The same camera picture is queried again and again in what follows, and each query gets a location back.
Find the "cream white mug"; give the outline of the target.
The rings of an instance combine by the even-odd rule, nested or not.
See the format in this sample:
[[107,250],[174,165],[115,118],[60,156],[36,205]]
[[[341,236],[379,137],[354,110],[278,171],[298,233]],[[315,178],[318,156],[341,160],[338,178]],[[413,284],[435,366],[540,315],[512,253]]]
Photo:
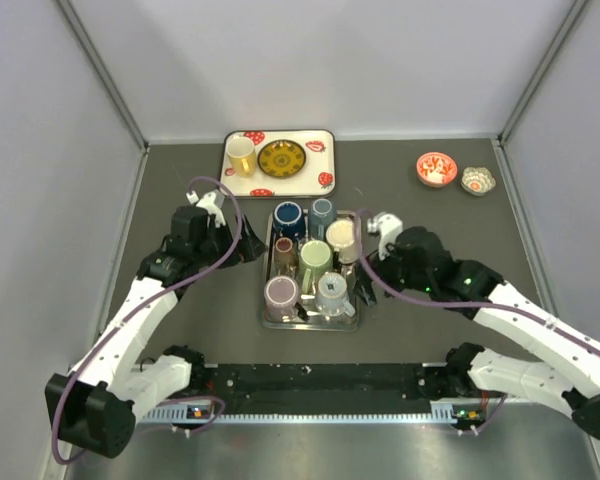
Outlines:
[[341,264],[353,264],[360,257],[360,249],[356,244],[355,223],[348,218],[334,221],[326,231],[326,241],[338,256]]

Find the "light blue mug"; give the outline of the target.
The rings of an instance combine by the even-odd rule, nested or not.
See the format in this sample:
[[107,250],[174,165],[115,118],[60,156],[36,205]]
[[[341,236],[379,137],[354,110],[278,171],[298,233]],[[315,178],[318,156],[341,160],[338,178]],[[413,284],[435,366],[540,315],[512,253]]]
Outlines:
[[317,310],[328,317],[353,317],[356,314],[349,300],[346,279],[336,272],[327,272],[319,279],[315,304]]

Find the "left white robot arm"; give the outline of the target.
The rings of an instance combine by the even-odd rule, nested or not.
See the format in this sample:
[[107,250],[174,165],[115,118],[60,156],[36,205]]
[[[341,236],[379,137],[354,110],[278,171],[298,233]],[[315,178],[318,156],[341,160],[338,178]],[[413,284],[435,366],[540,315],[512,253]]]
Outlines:
[[217,208],[182,206],[171,231],[147,255],[127,297],[92,349],[45,386],[52,454],[67,464],[61,442],[107,458],[128,445],[137,423],[172,396],[196,396],[208,385],[201,353],[173,345],[149,366],[137,361],[149,339],[191,284],[217,268],[258,259],[265,251],[247,217],[233,234]]

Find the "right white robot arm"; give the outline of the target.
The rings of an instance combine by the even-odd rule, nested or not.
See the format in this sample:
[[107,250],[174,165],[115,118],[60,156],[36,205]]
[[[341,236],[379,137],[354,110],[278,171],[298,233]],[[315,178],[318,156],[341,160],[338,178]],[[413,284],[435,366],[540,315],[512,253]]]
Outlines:
[[388,297],[458,313],[535,356],[526,362],[463,344],[450,352],[446,380],[456,394],[476,389],[526,398],[570,418],[600,441],[600,341],[574,329],[526,298],[501,274],[475,260],[456,260],[424,227],[406,228],[381,213],[355,227],[377,248],[358,265],[357,295],[376,304]]

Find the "purple mug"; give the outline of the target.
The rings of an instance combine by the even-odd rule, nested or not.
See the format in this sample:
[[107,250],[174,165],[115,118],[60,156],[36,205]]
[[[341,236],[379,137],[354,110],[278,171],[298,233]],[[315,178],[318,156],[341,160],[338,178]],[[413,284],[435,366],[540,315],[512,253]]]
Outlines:
[[308,320],[306,309],[302,306],[300,289],[296,281],[285,275],[272,277],[263,290],[267,315],[276,322]]

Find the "light green mug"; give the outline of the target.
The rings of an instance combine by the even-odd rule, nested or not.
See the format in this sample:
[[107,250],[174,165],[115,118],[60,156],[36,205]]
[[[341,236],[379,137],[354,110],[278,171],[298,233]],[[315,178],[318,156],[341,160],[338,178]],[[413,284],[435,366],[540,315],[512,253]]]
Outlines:
[[303,294],[311,294],[320,278],[332,268],[332,250],[321,240],[310,240],[299,253],[297,280]]

